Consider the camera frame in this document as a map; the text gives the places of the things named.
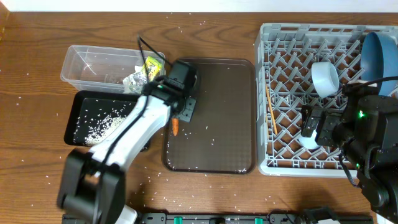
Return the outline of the orange carrot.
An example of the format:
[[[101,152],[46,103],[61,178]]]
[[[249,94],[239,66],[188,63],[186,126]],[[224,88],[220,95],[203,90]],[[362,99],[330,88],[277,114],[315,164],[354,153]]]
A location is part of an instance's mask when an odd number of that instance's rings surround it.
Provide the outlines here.
[[[178,134],[179,130],[179,120],[177,118],[172,118],[172,133],[174,136]]]

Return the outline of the light blue cup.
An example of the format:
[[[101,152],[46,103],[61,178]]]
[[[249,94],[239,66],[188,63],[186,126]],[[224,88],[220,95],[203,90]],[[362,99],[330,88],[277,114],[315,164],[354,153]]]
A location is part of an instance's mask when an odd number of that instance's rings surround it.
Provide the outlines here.
[[[304,137],[304,136],[300,135],[298,138],[298,141],[301,144],[301,146],[303,146],[309,150],[315,150],[320,147],[315,141],[316,136],[317,136],[317,132],[313,131],[313,133],[310,137]]]

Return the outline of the light blue bowl with rice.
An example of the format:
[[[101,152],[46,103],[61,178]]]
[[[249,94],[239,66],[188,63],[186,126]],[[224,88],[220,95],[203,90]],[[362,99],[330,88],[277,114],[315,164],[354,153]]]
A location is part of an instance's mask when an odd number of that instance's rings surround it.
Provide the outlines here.
[[[331,62],[316,62],[311,67],[312,83],[320,98],[326,98],[339,90],[339,78]]]

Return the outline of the wooden chopstick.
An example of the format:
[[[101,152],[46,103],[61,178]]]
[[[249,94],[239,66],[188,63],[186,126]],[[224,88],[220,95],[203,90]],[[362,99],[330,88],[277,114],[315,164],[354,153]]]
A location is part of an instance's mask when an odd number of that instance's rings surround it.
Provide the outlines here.
[[[277,130],[277,127],[276,127],[274,112],[273,112],[272,103],[271,103],[271,96],[270,96],[270,92],[269,92],[267,84],[265,84],[265,88],[266,88],[267,102],[268,102],[268,106],[269,106],[269,110],[270,110],[270,114],[271,114],[272,127],[273,127],[273,130],[274,130],[274,134],[277,135],[278,134],[278,130]]]

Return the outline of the aluminium foil ball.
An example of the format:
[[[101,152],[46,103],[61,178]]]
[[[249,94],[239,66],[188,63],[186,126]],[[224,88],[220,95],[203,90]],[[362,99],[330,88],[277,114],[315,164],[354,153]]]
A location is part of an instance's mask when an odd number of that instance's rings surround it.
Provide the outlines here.
[[[162,69],[163,65],[157,59],[148,56],[146,58],[145,64],[142,66],[142,73],[146,76],[147,79],[145,84],[154,80],[157,75],[160,74]]]

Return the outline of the dark blue plate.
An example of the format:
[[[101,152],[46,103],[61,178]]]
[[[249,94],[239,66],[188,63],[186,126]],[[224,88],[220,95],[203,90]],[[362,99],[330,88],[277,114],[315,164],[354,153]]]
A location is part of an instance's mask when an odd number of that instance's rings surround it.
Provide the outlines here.
[[[373,81],[380,78],[397,76],[396,41],[382,33],[371,32],[363,42],[361,49],[362,80]]]

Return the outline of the pile of white rice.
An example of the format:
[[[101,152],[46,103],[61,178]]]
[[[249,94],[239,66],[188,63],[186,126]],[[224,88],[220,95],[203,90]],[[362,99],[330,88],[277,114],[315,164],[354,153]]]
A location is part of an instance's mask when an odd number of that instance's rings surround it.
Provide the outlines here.
[[[125,117],[112,117],[107,115],[88,128],[88,133],[84,137],[86,146],[94,146],[105,140],[116,128],[125,120]]]

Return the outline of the white paper napkin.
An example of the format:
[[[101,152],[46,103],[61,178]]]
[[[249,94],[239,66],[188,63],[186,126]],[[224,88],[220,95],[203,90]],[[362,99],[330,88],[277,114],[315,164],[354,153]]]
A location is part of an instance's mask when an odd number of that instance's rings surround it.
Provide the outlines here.
[[[140,95],[146,81],[146,76],[142,73],[142,67],[135,66],[135,72],[123,79],[124,93]]]

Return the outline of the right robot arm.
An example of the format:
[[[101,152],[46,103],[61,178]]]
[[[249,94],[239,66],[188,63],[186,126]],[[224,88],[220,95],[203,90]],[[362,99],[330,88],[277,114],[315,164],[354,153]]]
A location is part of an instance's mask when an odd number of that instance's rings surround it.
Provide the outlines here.
[[[371,210],[397,223],[397,99],[381,96],[375,86],[346,86],[344,110],[304,105],[304,137],[315,136],[319,146],[340,149],[357,171],[355,182],[345,174],[371,205]]]

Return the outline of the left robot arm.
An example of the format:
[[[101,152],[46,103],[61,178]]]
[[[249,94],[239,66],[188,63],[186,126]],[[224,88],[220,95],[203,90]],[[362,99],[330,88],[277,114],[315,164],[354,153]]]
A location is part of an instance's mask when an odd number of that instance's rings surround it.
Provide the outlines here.
[[[184,113],[195,78],[158,78],[134,97],[125,120],[88,152],[66,158],[57,206],[90,223],[135,223],[138,213],[125,204],[126,172],[150,138],[172,114]]]

